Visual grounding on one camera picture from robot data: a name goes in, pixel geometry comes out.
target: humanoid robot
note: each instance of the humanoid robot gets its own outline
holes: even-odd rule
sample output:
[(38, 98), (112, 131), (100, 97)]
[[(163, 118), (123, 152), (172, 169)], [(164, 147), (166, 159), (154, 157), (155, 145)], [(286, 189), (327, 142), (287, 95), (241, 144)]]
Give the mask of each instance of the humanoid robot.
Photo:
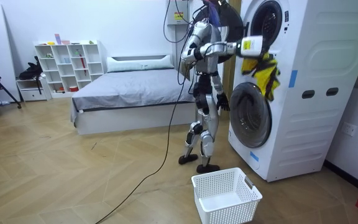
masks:
[[(215, 15), (219, 13), (220, 7), (228, 7), (228, 3), (225, 0), (209, 0), (204, 1), (204, 4), (208, 5), (209, 13), (215, 13)], [(230, 110), (229, 101), (223, 92), (221, 78), (218, 73), (219, 57), (228, 56), (227, 58), (229, 58), (234, 54), (240, 57), (260, 57), (264, 51), (262, 36), (245, 37), (243, 39), (241, 39), (241, 36), (237, 42), (222, 41), (219, 25), (222, 24), (216, 24), (216, 16), (212, 19), (209, 16), (209, 18), (196, 22), (181, 55), (181, 59), (187, 67), (195, 68), (199, 79), (195, 83), (193, 90), (198, 109), (197, 121), (190, 126), (185, 141), (185, 150), (178, 162), (183, 165), (197, 160), (197, 154), (191, 154), (191, 152), (198, 140), (201, 139), (200, 154), (202, 164), (197, 167), (197, 172), (200, 174), (220, 169), (218, 165), (212, 165), (209, 161), (213, 155), (214, 141), (218, 131), (218, 109)], [(215, 103), (212, 96), (211, 79), (217, 92), (217, 103)]]

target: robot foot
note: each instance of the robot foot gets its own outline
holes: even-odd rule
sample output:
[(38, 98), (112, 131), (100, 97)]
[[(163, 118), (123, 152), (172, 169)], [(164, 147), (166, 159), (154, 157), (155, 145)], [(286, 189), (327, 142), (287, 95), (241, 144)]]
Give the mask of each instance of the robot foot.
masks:
[(208, 172), (215, 172), (219, 170), (221, 170), (221, 168), (218, 165), (211, 165), (211, 164), (208, 164), (207, 166), (198, 165), (197, 167), (197, 173), (199, 174), (205, 174)]
[(196, 161), (198, 159), (198, 156), (197, 154), (190, 154), (188, 157), (185, 158), (185, 156), (181, 156), (179, 158), (179, 164), (180, 165), (183, 165), (183, 164), (186, 164), (188, 162), (193, 162), (193, 161)]

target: yellow cloth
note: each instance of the yellow cloth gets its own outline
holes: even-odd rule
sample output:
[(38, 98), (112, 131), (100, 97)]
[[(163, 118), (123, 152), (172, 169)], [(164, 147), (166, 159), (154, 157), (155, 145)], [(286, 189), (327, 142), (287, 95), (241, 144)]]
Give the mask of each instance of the yellow cloth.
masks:
[(257, 86), (269, 101), (274, 100), (273, 91), (280, 86), (277, 76), (280, 71), (277, 68), (277, 61), (273, 55), (266, 53), (262, 58), (246, 58), (242, 62), (242, 74), (248, 75), (254, 71), (252, 75), (257, 80)]

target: cable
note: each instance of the cable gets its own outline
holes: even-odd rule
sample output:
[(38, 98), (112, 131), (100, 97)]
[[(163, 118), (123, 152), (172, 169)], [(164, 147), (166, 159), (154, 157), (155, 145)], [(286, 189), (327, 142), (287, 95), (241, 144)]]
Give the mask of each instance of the cable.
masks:
[[(189, 10), (189, 0), (185, 0), (187, 1), (187, 11)], [(177, 13), (179, 13), (179, 16), (181, 17), (181, 19), (183, 19), (183, 21), (185, 21), (187, 24), (190, 24), (188, 21), (186, 21), (185, 18), (183, 18), (183, 16), (180, 14), (179, 12), (179, 7), (178, 7), (178, 1), (175, 0), (175, 5), (177, 5)]]
[[(179, 63), (178, 63), (178, 71), (179, 71), (179, 69), (180, 69), (180, 64), (181, 64), (181, 54), (183, 53), (183, 50), (185, 49), (186, 42), (187, 42), (188, 39), (189, 39), (189, 35), (187, 35), (186, 40), (185, 40), (185, 43), (183, 44), (183, 47), (181, 48), (181, 51), (180, 51)], [(177, 76), (177, 82), (178, 82), (179, 85), (184, 85), (184, 84), (185, 84), (185, 81), (183, 81), (182, 83), (180, 83), (180, 81), (179, 81), (179, 74), (178, 74), (178, 76)]]
[(193, 91), (193, 93), (190, 93), (190, 90), (191, 90), (191, 88), (193, 87), (193, 84), (194, 84), (194, 77), (196, 77), (196, 66), (197, 66), (197, 63), (194, 66), (194, 69), (193, 69), (193, 78), (191, 79), (191, 85), (190, 85), (189, 89), (187, 90), (187, 93), (190, 94), (190, 95), (192, 95), (194, 93), (194, 91)]
[(172, 40), (168, 39), (167, 35), (165, 34), (165, 24), (167, 23), (167, 16), (168, 16), (168, 10), (169, 10), (169, 5), (170, 4), (171, 4), (171, 1), (168, 1), (167, 11), (165, 12), (164, 25), (163, 25), (162, 29), (163, 29), (165, 40), (167, 40), (169, 43), (177, 44), (177, 43), (183, 41), (186, 38), (191, 26), (189, 26), (189, 28), (187, 28), (186, 34), (180, 40), (172, 41)]
[[(186, 77), (183, 77), (183, 84), (185, 83), (186, 81)], [(171, 115), (171, 119), (169, 121), (169, 126), (168, 126), (168, 139), (167, 139), (167, 150), (165, 152), (165, 157), (164, 157), (164, 160), (160, 166), (160, 168), (158, 168), (154, 173), (148, 175), (147, 177), (143, 178), (143, 180), (133, 189), (133, 191), (115, 208), (113, 209), (110, 213), (108, 213), (105, 217), (103, 217), (102, 219), (100, 219), (96, 224), (100, 224), (104, 221), (104, 219), (106, 219), (108, 216), (110, 216), (113, 212), (115, 212), (117, 210), (117, 208), (119, 208), (134, 192), (135, 190), (149, 177), (153, 176), (154, 174), (158, 173), (162, 167), (164, 166), (165, 164), (165, 161), (167, 161), (167, 156), (168, 156), (168, 150), (169, 150), (169, 139), (170, 139), (170, 131), (171, 131), (171, 125), (172, 125), (172, 119), (173, 119), (173, 115), (175, 114), (175, 110), (177, 108), (177, 105), (178, 105), (178, 102), (179, 102), (179, 99), (181, 97), (181, 94), (183, 93), (183, 89), (184, 89), (185, 85), (182, 85), (181, 86), (181, 90), (180, 90), (180, 93), (179, 93), (179, 96), (178, 96), (178, 99), (177, 101), (175, 102), (175, 106), (173, 107), (173, 110), (172, 110), (172, 115)]]
[(205, 16), (205, 14), (204, 14), (204, 12), (203, 12), (203, 8), (204, 7), (206, 7), (206, 5), (203, 5), (203, 6), (201, 6), (201, 7), (199, 7), (198, 9), (196, 9), (196, 11), (194, 11), (193, 12), (193, 20), (195, 21), (196, 19), (194, 18), (194, 15), (196, 14), (196, 12), (198, 12), (198, 11), (201, 11), (202, 13), (203, 13), (203, 15)]
[(208, 53), (208, 50), (210, 47), (214, 46), (214, 45), (223, 45), (223, 46), (226, 46), (225, 43), (214, 43), (214, 44), (211, 44), (210, 46), (208, 46), (205, 50), (205, 54), (204, 54), (204, 59), (206, 58), (206, 54)]
[[(183, 47), (181, 49), (181, 52), (180, 52), (180, 55), (181, 53), (183, 52), (183, 50), (185, 49), (185, 45), (186, 45), (186, 42), (189, 38), (189, 35), (186, 35), (187, 38), (185, 40), (185, 43), (183, 44)], [(181, 58), (179, 59), (179, 65), (178, 65), (178, 74), (177, 74), (177, 81), (178, 81), (178, 84), (181, 85), (181, 90), (180, 90), (180, 93), (179, 93), (179, 96), (178, 96), (178, 99), (176, 100), (175, 102), (175, 106), (173, 107), (173, 110), (172, 110), (172, 115), (171, 115), (171, 119), (169, 121), (169, 125), (168, 125), (168, 138), (167, 138), (167, 150), (165, 152), (165, 157), (164, 157), (164, 160), (161, 164), (161, 166), (152, 174), (148, 175), (147, 177), (143, 178), (143, 180), (129, 193), (129, 195), (118, 205), (116, 206), (111, 212), (109, 212), (105, 217), (103, 217), (102, 219), (100, 219), (97, 223), (95, 224), (100, 224), (102, 223), (108, 216), (110, 216), (113, 212), (115, 212), (134, 192), (135, 190), (149, 177), (153, 176), (154, 174), (158, 173), (162, 167), (164, 166), (165, 162), (167, 161), (167, 156), (168, 156), (168, 151), (169, 151), (169, 139), (170, 139), (170, 132), (171, 132), (171, 125), (172, 125), (172, 120), (173, 120), (173, 115), (175, 114), (175, 110), (177, 108), (177, 105), (179, 103), (179, 100), (180, 100), (180, 97), (181, 97), (181, 94), (183, 93), (183, 89), (185, 88), (185, 82), (186, 82), (186, 75), (183, 76), (183, 82), (180, 83), (179, 81), (179, 68), (180, 68), (180, 64), (181, 64)]]

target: black bag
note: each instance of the black bag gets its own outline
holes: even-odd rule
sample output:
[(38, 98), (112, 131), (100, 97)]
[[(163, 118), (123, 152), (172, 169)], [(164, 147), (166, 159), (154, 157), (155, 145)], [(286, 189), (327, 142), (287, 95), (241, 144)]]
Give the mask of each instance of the black bag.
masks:
[(20, 73), (19, 79), (20, 80), (32, 80), (35, 78), (35, 81), (37, 82), (38, 90), (39, 90), (40, 94), (42, 94), (40, 84), (39, 84), (40, 76), (42, 73), (42, 68), (40, 65), (40, 61), (38, 60), (38, 57), (35, 56), (34, 58), (37, 61), (37, 64), (35, 65), (34, 63), (29, 62), (30, 67), (26, 71)]

